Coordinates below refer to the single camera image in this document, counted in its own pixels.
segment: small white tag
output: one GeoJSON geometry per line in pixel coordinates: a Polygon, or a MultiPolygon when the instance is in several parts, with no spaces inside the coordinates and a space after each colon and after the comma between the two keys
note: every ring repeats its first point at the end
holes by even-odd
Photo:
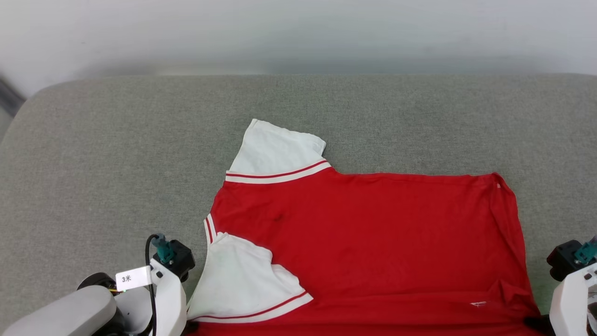
{"type": "Polygon", "coordinates": [[[116,288],[119,292],[147,286],[151,283],[151,269],[149,266],[143,266],[116,274],[116,288]]]}

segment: white sleeve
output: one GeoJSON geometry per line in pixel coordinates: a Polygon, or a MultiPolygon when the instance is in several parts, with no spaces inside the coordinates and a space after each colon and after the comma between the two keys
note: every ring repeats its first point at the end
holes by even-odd
{"type": "Polygon", "coordinates": [[[323,160],[325,141],[253,119],[230,172],[272,175],[292,172],[323,160]]]}

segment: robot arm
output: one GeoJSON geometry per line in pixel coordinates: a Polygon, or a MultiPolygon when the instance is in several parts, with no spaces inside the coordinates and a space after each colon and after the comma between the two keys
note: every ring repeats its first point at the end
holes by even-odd
{"type": "Polygon", "coordinates": [[[158,248],[149,261],[151,281],[156,286],[155,318],[152,296],[145,287],[124,292],[105,273],[96,273],[78,290],[12,324],[3,336],[181,336],[186,321],[186,294],[181,281],[195,266],[189,248],[176,240],[156,236],[158,248]]]}

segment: black cable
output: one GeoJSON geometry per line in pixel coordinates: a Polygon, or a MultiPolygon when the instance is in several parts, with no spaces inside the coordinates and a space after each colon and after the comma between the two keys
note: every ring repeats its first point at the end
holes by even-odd
{"type": "MultiPolygon", "coordinates": [[[[159,236],[157,234],[152,234],[151,236],[149,236],[149,238],[147,238],[147,242],[145,243],[145,264],[147,266],[149,265],[149,245],[151,245],[151,241],[153,238],[159,238],[159,236]]],[[[153,283],[149,284],[149,295],[151,296],[151,311],[152,311],[152,317],[151,317],[151,323],[153,325],[153,335],[152,336],[156,336],[156,314],[155,314],[155,292],[153,291],[153,283]]]]}

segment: red stripe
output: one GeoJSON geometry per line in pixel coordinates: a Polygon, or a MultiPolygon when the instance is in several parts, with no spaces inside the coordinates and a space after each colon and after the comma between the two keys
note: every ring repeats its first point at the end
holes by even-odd
{"type": "Polygon", "coordinates": [[[261,175],[261,176],[256,176],[256,175],[242,175],[242,174],[230,174],[230,173],[226,173],[226,176],[237,176],[237,177],[240,177],[240,178],[254,178],[254,179],[278,178],[280,176],[286,176],[286,175],[292,175],[292,174],[300,173],[302,171],[305,171],[307,169],[311,169],[311,168],[313,168],[315,166],[318,166],[318,165],[320,165],[322,163],[325,163],[325,162],[327,162],[327,161],[323,160],[323,161],[317,162],[316,164],[312,164],[309,167],[298,169],[298,170],[295,170],[295,171],[290,172],[290,173],[283,173],[283,174],[277,174],[277,175],[261,175]]]}
{"type": "Polygon", "coordinates": [[[257,316],[257,315],[265,314],[265,313],[267,313],[267,312],[269,312],[269,311],[272,311],[272,310],[274,310],[274,309],[276,309],[276,308],[280,308],[280,307],[282,307],[283,305],[285,305],[286,303],[289,303],[290,301],[296,300],[296,299],[298,299],[298,298],[300,298],[300,297],[302,297],[302,296],[304,296],[304,295],[306,295],[306,294],[307,294],[307,291],[304,291],[302,294],[298,294],[297,296],[295,296],[295,297],[292,297],[292,298],[290,298],[290,299],[288,299],[288,300],[284,301],[283,303],[280,303],[280,304],[278,304],[277,306],[273,306],[273,307],[272,307],[272,308],[270,308],[270,309],[266,309],[266,310],[264,310],[264,311],[260,311],[259,313],[254,313],[254,314],[251,314],[251,315],[244,315],[244,316],[230,316],[230,317],[217,317],[217,316],[200,316],[200,317],[210,317],[210,318],[212,318],[212,319],[220,319],[220,320],[226,320],[226,319],[242,319],[243,317],[253,317],[253,316],[257,316]]]}
{"type": "Polygon", "coordinates": [[[210,243],[214,242],[214,239],[211,237],[211,228],[210,228],[210,220],[209,219],[205,219],[205,222],[207,223],[207,232],[210,233],[210,243]]]}

